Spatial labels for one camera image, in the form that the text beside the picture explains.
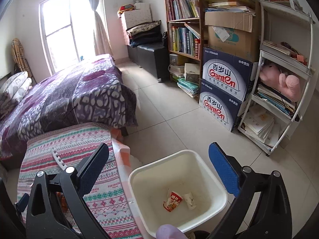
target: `purple bedspread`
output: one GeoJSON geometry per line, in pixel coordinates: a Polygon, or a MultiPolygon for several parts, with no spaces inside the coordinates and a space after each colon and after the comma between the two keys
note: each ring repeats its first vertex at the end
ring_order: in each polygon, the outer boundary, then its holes
{"type": "Polygon", "coordinates": [[[136,96],[110,55],[66,68],[35,85],[0,123],[0,160],[24,154],[40,134],[85,123],[136,126],[136,96]]]}

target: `white storage box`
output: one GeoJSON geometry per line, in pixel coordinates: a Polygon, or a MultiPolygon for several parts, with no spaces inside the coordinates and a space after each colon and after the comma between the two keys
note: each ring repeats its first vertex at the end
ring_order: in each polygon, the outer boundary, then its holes
{"type": "Polygon", "coordinates": [[[150,9],[124,12],[121,19],[125,30],[142,23],[152,22],[150,9]]]}
{"type": "Polygon", "coordinates": [[[227,203],[227,193],[202,158],[194,151],[182,150],[134,170],[129,187],[147,232],[171,224],[183,233],[219,213],[227,203]],[[168,190],[180,195],[191,192],[195,209],[183,200],[172,212],[163,207],[168,190]]]}

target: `patterned blanket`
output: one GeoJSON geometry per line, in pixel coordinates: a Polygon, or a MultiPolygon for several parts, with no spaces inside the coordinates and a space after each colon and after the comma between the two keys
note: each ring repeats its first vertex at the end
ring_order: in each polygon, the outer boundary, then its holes
{"type": "MultiPolygon", "coordinates": [[[[24,193],[30,194],[36,173],[45,170],[47,174],[57,174],[62,170],[55,162],[51,148],[59,153],[68,166],[77,165],[83,157],[104,142],[109,146],[109,159],[95,182],[91,192],[83,197],[90,211],[111,238],[149,238],[141,219],[131,211],[132,200],[124,192],[130,169],[130,149],[116,140],[118,130],[111,132],[103,124],[85,123],[40,135],[28,141],[28,148],[21,165],[18,181],[18,200],[24,193]]],[[[27,210],[22,213],[26,221],[27,210]]],[[[70,212],[66,218],[79,231],[70,212]]]]}
{"type": "Polygon", "coordinates": [[[136,96],[110,55],[66,68],[34,86],[0,123],[0,160],[24,154],[40,134],[87,122],[135,126],[136,96]]]}

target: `white rolling cart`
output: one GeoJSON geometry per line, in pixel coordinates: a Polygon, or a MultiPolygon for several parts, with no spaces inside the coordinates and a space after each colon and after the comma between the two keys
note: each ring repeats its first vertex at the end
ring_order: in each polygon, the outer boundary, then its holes
{"type": "Polygon", "coordinates": [[[300,112],[300,108],[302,104],[304,103],[305,97],[307,96],[308,93],[308,88],[309,88],[309,82],[312,78],[312,72],[310,70],[311,67],[311,61],[312,61],[312,56],[313,56],[313,40],[314,40],[314,21],[312,20],[311,13],[309,15],[306,15],[302,12],[296,11],[292,8],[273,3],[273,2],[268,2],[265,0],[260,0],[261,4],[261,12],[262,12],[262,33],[261,33],[261,42],[260,42],[260,56],[259,56],[259,64],[258,64],[258,69],[257,69],[257,74],[256,74],[256,79],[255,83],[252,89],[252,92],[249,96],[249,101],[248,101],[248,106],[251,105],[251,102],[253,101],[254,103],[257,103],[267,109],[269,112],[271,112],[274,116],[276,116],[278,119],[280,119],[284,124],[286,128],[281,128],[280,131],[280,137],[275,144],[275,146],[272,149],[269,149],[268,146],[265,146],[265,144],[261,143],[257,139],[253,138],[252,136],[248,135],[246,131],[241,127],[242,123],[245,119],[245,116],[248,112],[248,108],[246,108],[241,122],[238,126],[238,130],[242,132],[244,135],[246,135],[250,140],[252,140],[257,146],[259,146],[265,153],[266,155],[270,155],[279,145],[279,143],[282,141],[282,139],[286,136],[288,130],[292,125],[298,125],[299,123],[296,122],[296,117],[300,112]],[[297,60],[283,54],[280,51],[277,51],[276,49],[273,49],[271,47],[267,47],[263,45],[264,41],[264,29],[265,29],[265,15],[264,15],[264,10],[266,10],[269,14],[274,14],[279,17],[283,17],[286,20],[292,21],[299,26],[303,28],[310,29],[311,33],[311,41],[310,41],[310,53],[309,53],[309,59],[308,59],[308,66],[303,65],[302,63],[298,62],[297,60]],[[274,105],[270,104],[269,102],[261,99],[260,97],[255,95],[255,90],[256,86],[258,83],[258,78],[259,78],[259,72],[264,64],[265,59],[268,59],[274,63],[277,63],[278,65],[288,69],[289,71],[295,73],[297,76],[301,77],[302,79],[305,80],[305,86],[303,89],[302,93],[302,98],[301,100],[297,103],[297,108],[294,116],[289,119],[282,111],[280,111],[277,107],[274,105]]]}

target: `stuffed animal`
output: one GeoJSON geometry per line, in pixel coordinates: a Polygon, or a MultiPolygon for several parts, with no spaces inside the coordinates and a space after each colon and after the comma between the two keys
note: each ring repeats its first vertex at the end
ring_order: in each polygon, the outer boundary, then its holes
{"type": "Polygon", "coordinates": [[[293,102],[297,102],[301,98],[300,81],[297,76],[286,76],[284,73],[280,73],[275,63],[270,63],[263,66],[259,73],[261,81],[281,92],[293,102]]]}

